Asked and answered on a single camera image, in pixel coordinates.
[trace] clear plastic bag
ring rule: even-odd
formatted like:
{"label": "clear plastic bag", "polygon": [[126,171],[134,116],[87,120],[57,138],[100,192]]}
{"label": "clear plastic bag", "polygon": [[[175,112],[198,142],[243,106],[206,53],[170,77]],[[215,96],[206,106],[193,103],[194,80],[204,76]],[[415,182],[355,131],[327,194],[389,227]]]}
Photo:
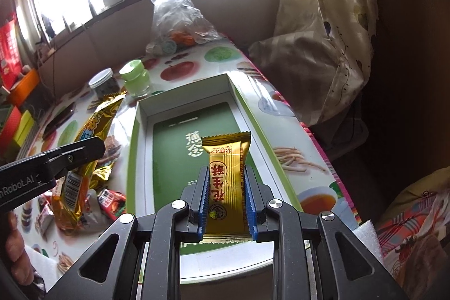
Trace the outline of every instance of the clear plastic bag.
{"label": "clear plastic bag", "polygon": [[147,53],[170,55],[177,49],[221,38],[191,0],[151,1],[154,14]]}

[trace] long gold snack wrapper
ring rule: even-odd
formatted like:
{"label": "long gold snack wrapper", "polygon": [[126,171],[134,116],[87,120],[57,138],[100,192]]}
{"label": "long gold snack wrapper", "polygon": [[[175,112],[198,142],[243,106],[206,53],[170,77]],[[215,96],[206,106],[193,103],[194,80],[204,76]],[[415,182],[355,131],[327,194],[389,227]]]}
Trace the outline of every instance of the long gold snack wrapper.
{"label": "long gold snack wrapper", "polygon": [[[78,132],[75,141],[98,136],[105,140],[125,93],[105,98]],[[97,161],[82,165],[68,173],[64,182],[53,189],[52,208],[56,225],[63,230],[76,229],[82,215],[91,176]]]}
{"label": "long gold snack wrapper", "polygon": [[250,132],[202,138],[209,153],[209,209],[205,242],[230,242],[249,238],[244,193],[244,162]]}

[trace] human hand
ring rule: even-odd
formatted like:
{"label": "human hand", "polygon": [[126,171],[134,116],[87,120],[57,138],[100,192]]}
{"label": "human hand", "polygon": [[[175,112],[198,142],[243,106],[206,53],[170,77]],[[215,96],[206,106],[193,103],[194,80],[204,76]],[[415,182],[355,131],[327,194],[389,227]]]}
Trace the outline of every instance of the human hand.
{"label": "human hand", "polygon": [[8,213],[8,222],[11,232],[6,240],[5,249],[6,254],[13,262],[11,273],[20,285],[30,285],[34,279],[34,270],[30,258],[26,254],[22,234],[17,230],[17,217],[12,211]]}

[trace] beige curtain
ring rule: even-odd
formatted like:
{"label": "beige curtain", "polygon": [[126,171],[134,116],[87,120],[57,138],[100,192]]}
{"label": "beige curtain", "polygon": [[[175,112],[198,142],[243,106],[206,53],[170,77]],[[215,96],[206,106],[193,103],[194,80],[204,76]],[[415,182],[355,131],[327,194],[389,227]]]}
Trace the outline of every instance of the beige curtain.
{"label": "beige curtain", "polygon": [[344,111],[370,76],[376,0],[280,0],[250,58],[307,125]]}

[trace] silver screw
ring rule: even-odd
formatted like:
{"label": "silver screw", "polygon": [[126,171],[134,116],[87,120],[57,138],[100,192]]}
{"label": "silver screw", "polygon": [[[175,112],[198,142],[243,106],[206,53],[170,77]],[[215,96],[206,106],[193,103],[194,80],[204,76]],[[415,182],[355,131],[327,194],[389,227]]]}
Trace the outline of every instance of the silver screw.
{"label": "silver screw", "polygon": [[334,220],[334,214],[331,211],[324,211],[322,214],[320,214],[320,216],[322,216],[322,219],[326,221]]}
{"label": "silver screw", "polygon": [[283,206],[283,201],[279,200],[277,198],[274,198],[273,200],[269,201],[269,206],[273,207],[274,209],[277,209],[278,207]]}
{"label": "silver screw", "polygon": [[133,221],[133,215],[132,214],[122,214],[119,217],[119,221],[122,224],[129,224]]}
{"label": "silver screw", "polygon": [[174,209],[182,209],[185,206],[186,206],[186,202],[184,202],[183,200],[175,200],[172,202],[172,207]]}

